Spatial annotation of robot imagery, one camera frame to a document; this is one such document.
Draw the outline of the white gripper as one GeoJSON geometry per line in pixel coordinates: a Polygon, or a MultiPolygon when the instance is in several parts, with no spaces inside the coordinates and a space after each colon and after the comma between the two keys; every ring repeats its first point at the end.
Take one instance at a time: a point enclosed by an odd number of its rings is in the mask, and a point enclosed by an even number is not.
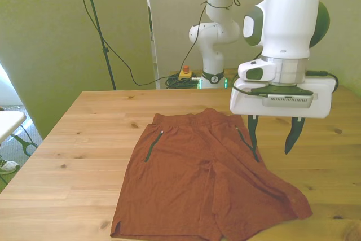
{"type": "Polygon", "coordinates": [[[231,92],[230,110],[234,114],[248,115],[248,131],[253,153],[257,152],[256,128],[259,116],[292,117],[291,130],[285,141],[285,154],[289,154],[302,133],[305,118],[325,118],[331,110],[332,91],[335,81],[332,78],[307,78],[298,84],[300,89],[313,92],[312,98],[293,95],[292,101],[284,95],[265,98],[248,95],[252,89],[265,87],[265,82],[247,82],[238,79],[231,92]]]}

